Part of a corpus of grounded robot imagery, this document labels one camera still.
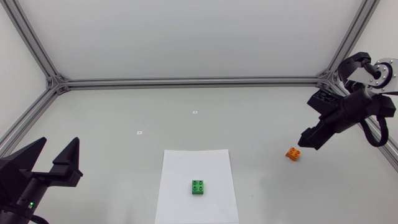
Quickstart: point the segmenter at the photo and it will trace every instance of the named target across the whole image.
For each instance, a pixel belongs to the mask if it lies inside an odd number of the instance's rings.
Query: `white paper sheet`
[[[203,180],[203,195],[192,194]],[[238,224],[228,150],[164,152],[155,224]]]

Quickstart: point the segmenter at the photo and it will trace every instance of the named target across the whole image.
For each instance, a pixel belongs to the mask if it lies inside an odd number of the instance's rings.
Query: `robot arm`
[[[319,123],[302,133],[298,142],[301,147],[321,148],[335,133],[360,123],[366,139],[375,147],[388,141],[385,118],[395,113],[392,100],[382,94],[398,95],[398,60],[384,58],[371,65],[367,53],[357,53],[340,63],[337,72],[345,88],[350,92],[346,97],[320,89],[308,101],[321,116]],[[377,140],[365,121],[375,115],[380,124],[381,139]]]

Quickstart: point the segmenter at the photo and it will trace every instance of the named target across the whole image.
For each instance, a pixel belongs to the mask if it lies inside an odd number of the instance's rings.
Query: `white backdrop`
[[[153,224],[164,150],[229,149],[241,224],[396,223],[398,173],[359,126],[319,151],[299,148],[318,122],[318,89],[198,88],[61,95],[18,148],[42,137],[34,171],[80,138],[77,188],[51,187],[37,209],[50,223]]]
[[[45,91],[45,76],[0,6],[0,136]]]
[[[69,78],[315,76],[361,0],[21,0]]]

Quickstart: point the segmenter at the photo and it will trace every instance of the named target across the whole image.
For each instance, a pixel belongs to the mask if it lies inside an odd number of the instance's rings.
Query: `cable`
[[[388,141],[388,127],[387,127],[387,122],[386,118],[383,116],[376,116],[377,120],[379,121],[380,125],[380,132],[381,132],[381,138],[380,141],[377,141],[376,138],[373,136],[371,129],[369,128],[369,125],[365,120],[362,120],[360,123],[362,125],[363,131],[365,133],[366,139],[368,142],[374,146],[374,147],[380,147],[383,146],[387,143]]]

